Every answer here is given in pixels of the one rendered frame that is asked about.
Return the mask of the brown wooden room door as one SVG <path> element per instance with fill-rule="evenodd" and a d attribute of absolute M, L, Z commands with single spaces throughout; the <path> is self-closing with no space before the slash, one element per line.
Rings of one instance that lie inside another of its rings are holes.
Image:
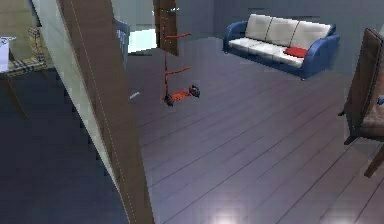
<path fill-rule="evenodd" d="M 155 224 L 111 0 L 57 0 L 129 224 Z"/>

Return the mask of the blue wooden chair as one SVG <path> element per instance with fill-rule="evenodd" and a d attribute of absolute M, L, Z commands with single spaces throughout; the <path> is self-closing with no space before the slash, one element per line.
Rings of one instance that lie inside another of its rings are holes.
<path fill-rule="evenodd" d="M 120 49 L 122 51 L 123 65 L 127 66 L 130 26 L 127 23 L 118 19 L 114 19 L 114 22 L 116 27 L 116 33 L 120 43 Z"/>

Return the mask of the red cushion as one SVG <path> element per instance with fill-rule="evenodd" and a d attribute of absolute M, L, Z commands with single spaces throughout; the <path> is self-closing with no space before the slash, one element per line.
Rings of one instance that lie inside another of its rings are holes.
<path fill-rule="evenodd" d="M 289 47 L 286 48 L 283 53 L 297 58 L 304 58 L 307 54 L 307 50 L 299 47 Z"/>

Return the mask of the blue sofa with cream cushions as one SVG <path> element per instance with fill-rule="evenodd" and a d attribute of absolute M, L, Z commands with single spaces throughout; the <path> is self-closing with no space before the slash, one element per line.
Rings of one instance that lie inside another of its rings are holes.
<path fill-rule="evenodd" d="M 305 80 L 330 67 L 339 41 L 335 24 L 251 14 L 227 26 L 222 50 Z M 306 49 L 307 54 L 284 54 L 289 47 Z"/>

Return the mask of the plaid seat wooden chair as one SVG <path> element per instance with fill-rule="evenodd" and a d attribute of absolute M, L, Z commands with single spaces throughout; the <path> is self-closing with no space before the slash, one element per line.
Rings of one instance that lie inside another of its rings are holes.
<path fill-rule="evenodd" d="M 25 59 L 11 60 L 7 63 L 8 68 L 0 72 L 0 88 L 2 88 L 16 107 L 19 114 L 26 119 L 27 114 L 17 96 L 13 86 L 13 77 L 30 72 L 42 71 L 47 67 L 45 55 L 41 43 L 41 34 L 37 27 L 28 28 L 29 42 L 32 56 Z"/>

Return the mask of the white box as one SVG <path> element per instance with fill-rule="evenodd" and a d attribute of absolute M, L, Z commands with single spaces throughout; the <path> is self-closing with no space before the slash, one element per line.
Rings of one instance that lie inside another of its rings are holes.
<path fill-rule="evenodd" d="M 14 61 L 10 51 L 10 42 L 14 41 L 15 37 L 0 36 L 0 72 L 7 72 L 11 68 Z"/>

